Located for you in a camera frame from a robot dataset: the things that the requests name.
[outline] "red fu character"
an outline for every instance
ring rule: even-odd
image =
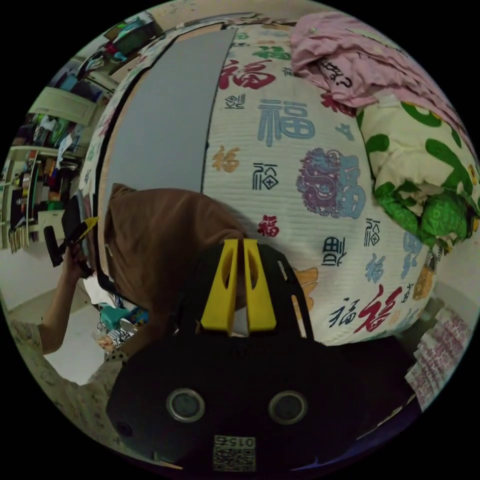
[[[380,284],[378,286],[377,296],[358,314],[358,318],[362,319],[367,317],[364,323],[362,323],[354,333],[358,333],[363,327],[366,328],[367,332],[373,332],[376,330],[389,316],[390,311],[395,306],[395,299],[402,293],[402,287],[399,286],[387,299],[385,302],[385,307],[382,311],[379,310],[382,308],[382,302],[377,300],[384,294],[384,286]]]
[[[275,75],[266,72],[258,73],[266,67],[266,62],[271,62],[271,60],[249,63],[239,70],[238,60],[229,60],[229,63],[221,70],[218,88],[221,90],[227,89],[230,85],[230,77],[232,77],[235,85],[246,89],[258,90],[271,84],[277,78]]]
[[[280,232],[277,227],[277,217],[264,215],[263,220],[258,224],[257,232],[264,237],[276,237]]]
[[[322,93],[320,95],[323,99],[322,105],[327,109],[332,109],[335,113],[340,112],[344,115],[348,115],[349,117],[356,116],[355,108],[351,108],[349,106],[343,105],[338,101],[334,100],[331,93]]]

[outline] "pink cloth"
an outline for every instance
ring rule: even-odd
[[[454,108],[429,75],[404,51],[365,23],[340,12],[303,16],[291,33],[292,70],[358,108],[379,93],[426,108],[454,127],[475,152]]]

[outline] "teal object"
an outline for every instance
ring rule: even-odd
[[[114,308],[105,305],[100,311],[100,322],[104,324],[109,332],[120,326],[120,319],[125,318],[130,313],[126,308]]]

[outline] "hand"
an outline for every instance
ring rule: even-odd
[[[80,263],[86,260],[87,257],[83,254],[79,244],[68,247],[63,259],[64,279],[76,285],[83,273]]]

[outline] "white cabinet door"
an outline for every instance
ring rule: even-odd
[[[55,232],[55,237],[57,241],[64,239],[64,228],[62,226],[62,216],[64,210],[48,210],[48,211],[39,211],[38,212],[38,232],[39,239],[41,242],[45,241],[44,237],[44,228],[47,226],[52,226],[53,231]]]
[[[81,96],[47,86],[35,100],[29,112],[60,117],[87,126],[96,107],[96,103]]]

